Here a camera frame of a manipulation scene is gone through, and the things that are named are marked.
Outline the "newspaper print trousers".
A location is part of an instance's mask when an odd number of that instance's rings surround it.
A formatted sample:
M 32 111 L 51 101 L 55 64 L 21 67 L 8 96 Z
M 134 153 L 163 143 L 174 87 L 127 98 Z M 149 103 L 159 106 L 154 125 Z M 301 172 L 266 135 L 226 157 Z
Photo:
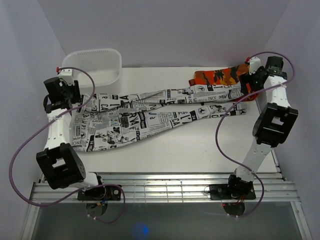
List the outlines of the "newspaper print trousers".
M 241 98 L 240 84 L 194 85 L 129 95 L 82 96 L 73 121 L 77 152 L 124 147 L 193 121 L 222 117 Z

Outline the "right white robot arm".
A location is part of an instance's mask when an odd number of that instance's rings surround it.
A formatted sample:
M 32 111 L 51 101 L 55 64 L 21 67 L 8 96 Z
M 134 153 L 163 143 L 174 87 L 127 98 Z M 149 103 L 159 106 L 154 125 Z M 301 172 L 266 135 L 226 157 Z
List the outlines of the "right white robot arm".
M 289 104 L 286 86 L 287 73 L 283 71 L 283 58 L 269 56 L 265 66 L 257 57 L 248 60 L 249 72 L 239 77 L 244 95 L 266 90 L 266 106 L 256 120 L 252 145 L 242 164 L 228 178 L 226 194 L 232 199 L 244 199 L 253 193 L 254 174 L 267 155 L 287 139 L 297 117 L 298 110 Z

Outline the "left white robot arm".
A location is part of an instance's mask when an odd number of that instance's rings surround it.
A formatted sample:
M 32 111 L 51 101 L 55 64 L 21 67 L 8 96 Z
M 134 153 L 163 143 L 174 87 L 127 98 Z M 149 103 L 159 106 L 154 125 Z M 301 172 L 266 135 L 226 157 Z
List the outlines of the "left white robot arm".
M 81 102 L 79 82 L 70 74 L 61 73 L 44 81 L 48 95 L 43 107 L 50 125 L 44 150 L 36 154 L 36 161 L 49 186 L 89 188 L 88 193 L 100 200 L 106 187 L 96 173 L 89 173 L 71 145 L 73 105 Z

